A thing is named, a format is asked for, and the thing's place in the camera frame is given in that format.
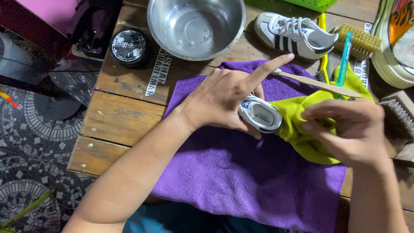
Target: wooden toothbrush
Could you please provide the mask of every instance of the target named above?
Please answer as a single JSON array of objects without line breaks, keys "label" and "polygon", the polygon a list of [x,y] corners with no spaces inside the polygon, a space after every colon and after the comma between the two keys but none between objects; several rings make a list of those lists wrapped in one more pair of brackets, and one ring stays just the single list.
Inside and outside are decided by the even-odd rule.
[{"label": "wooden toothbrush", "polygon": [[345,95],[345,96],[354,97],[354,98],[362,98],[361,94],[359,94],[358,92],[355,92],[353,90],[346,89],[344,87],[329,85],[327,83],[321,83],[321,82],[318,82],[316,80],[313,80],[313,79],[310,79],[310,78],[307,78],[307,77],[303,77],[303,76],[299,76],[299,75],[291,75],[291,74],[283,72],[281,69],[277,69],[277,70],[273,71],[273,74],[293,78],[294,80],[299,81],[300,83],[305,83],[305,84],[308,84],[308,85],[311,85],[311,86],[319,87],[319,88],[329,90],[331,92],[334,92],[334,93],[337,93],[337,94],[340,94],[340,95]]}]

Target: blue toothbrush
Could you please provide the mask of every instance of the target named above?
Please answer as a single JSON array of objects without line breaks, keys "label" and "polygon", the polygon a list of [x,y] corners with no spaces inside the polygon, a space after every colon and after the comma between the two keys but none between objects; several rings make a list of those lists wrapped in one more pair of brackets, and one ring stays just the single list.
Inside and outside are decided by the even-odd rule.
[{"label": "blue toothbrush", "polygon": [[[342,54],[341,68],[339,70],[339,75],[338,75],[338,80],[337,80],[337,86],[340,86],[340,87],[344,85],[345,77],[347,75],[349,54],[351,53],[353,36],[354,34],[351,31],[348,31],[347,39],[345,40],[344,53]],[[341,100],[342,95],[338,94],[338,99]]]}]

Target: black jar lid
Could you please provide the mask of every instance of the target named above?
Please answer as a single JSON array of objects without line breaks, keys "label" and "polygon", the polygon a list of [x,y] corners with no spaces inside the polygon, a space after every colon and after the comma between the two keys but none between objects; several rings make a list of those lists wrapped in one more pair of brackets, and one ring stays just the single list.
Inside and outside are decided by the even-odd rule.
[{"label": "black jar lid", "polygon": [[138,68],[146,64],[151,55],[148,37],[135,28],[115,33],[110,42],[111,56],[127,68]]}]

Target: mosaic tile floor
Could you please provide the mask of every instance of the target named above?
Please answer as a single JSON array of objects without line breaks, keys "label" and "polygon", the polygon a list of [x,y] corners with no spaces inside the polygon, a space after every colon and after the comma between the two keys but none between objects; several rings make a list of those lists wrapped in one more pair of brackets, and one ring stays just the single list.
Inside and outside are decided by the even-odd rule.
[{"label": "mosaic tile floor", "polygon": [[16,232],[58,233],[95,180],[66,170],[86,108],[51,121],[36,111],[33,92],[0,88],[20,104],[12,108],[0,98],[0,222],[54,189],[53,197],[13,226]]}]

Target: hand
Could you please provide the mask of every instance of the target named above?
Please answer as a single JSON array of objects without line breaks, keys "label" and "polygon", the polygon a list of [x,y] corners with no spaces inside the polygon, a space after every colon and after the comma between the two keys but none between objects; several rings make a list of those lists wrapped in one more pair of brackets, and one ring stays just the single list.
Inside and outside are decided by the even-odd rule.
[{"label": "hand", "polygon": [[290,62],[294,54],[287,54],[268,61],[251,74],[215,69],[176,108],[191,122],[195,129],[205,125],[237,129],[256,139],[261,133],[238,116],[237,110],[250,94],[264,99],[261,82],[274,70]]},{"label": "hand", "polygon": [[[341,162],[351,167],[378,165],[388,160],[384,143],[384,111],[368,99],[325,100],[305,109],[302,127],[321,141]],[[313,119],[332,118],[337,134]]]}]

